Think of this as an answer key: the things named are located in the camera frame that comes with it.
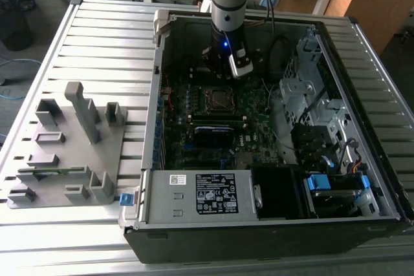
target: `power supply label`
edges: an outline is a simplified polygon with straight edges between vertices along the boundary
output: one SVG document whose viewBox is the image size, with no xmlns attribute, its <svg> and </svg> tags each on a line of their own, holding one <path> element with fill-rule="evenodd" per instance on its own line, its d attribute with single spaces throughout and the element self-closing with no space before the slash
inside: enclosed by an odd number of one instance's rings
<svg viewBox="0 0 414 276">
<path fill-rule="evenodd" d="M 195 188 L 200 215 L 239 212 L 234 174 L 195 175 Z"/>
</svg>

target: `gray pegs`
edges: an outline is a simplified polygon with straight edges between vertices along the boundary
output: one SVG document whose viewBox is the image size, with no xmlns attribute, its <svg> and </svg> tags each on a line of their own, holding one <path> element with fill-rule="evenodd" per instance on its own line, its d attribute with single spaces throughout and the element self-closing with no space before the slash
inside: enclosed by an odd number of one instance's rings
<svg viewBox="0 0 414 276">
<path fill-rule="evenodd" d="M 35 113 L 44 128 L 52 129 L 56 127 L 55 117 L 61 114 L 61 110 L 56 100 L 44 99 L 40 100 Z"/>
<path fill-rule="evenodd" d="M 88 101 L 83 98 L 83 85 L 80 82 L 68 82 L 65 97 L 71 101 L 83 130 L 91 143 L 99 141 L 99 131 L 95 126 L 95 116 L 89 110 Z"/>
<path fill-rule="evenodd" d="M 125 125 L 125 118 L 118 103 L 107 103 L 105 117 L 109 126 Z"/>
</svg>

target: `blue latch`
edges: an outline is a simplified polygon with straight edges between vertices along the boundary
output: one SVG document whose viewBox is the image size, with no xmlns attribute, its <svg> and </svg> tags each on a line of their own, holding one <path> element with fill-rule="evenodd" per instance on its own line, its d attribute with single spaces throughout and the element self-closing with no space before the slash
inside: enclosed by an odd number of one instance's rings
<svg viewBox="0 0 414 276">
<path fill-rule="evenodd" d="M 362 184 L 364 185 L 364 189 L 368 189 L 369 187 L 371 187 L 371 184 L 369 183 L 368 176 L 363 175 L 361 177 L 361 181 L 362 181 Z"/>
<path fill-rule="evenodd" d="M 119 204 L 121 206 L 134 206 L 134 194 L 121 193 Z"/>
<path fill-rule="evenodd" d="M 312 190 L 330 190 L 328 176 L 325 174 L 315 174 L 308 178 L 309 189 Z"/>
</svg>

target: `wire mesh trash bin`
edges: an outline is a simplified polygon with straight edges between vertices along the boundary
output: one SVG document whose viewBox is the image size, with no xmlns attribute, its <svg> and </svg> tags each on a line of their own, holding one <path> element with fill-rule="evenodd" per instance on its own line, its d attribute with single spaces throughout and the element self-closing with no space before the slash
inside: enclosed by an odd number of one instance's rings
<svg viewBox="0 0 414 276">
<path fill-rule="evenodd" d="M 36 6 L 34 0 L 0 0 L 0 41 L 11 51 L 20 51 L 33 42 L 22 12 Z"/>
</svg>

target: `gray carpet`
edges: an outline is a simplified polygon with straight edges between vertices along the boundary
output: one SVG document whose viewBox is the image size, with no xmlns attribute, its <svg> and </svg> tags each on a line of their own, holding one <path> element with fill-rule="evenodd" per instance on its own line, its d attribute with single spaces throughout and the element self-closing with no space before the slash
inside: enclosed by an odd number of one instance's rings
<svg viewBox="0 0 414 276">
<path fill-rule="evenodd" d="M 60 21 L 65 14 L 70 0 L 36 0 L 36 9 L 27 12 L 26 18 L 30 29 L 35 36 L 35 42 L 30 47 L 20 52 L 8 51 L 0 42 L 0 57 L 8 59 L 32 58 L 42 61 L 53 40 Z M 156 0 L 165 3 L 178 1 L 181 4 L 190 5 L 192 0 Z M 0 94 L 5 96 L 24 96 L 36 75 L 38 66 L 33 63 L 12 63 L 0 67 L 0 74 L 8 83 L 0 86 Z M 0 98 L 0 134 L 7 134 L 19 111 L 23 100 L 5 100 Z"/>
</svg>

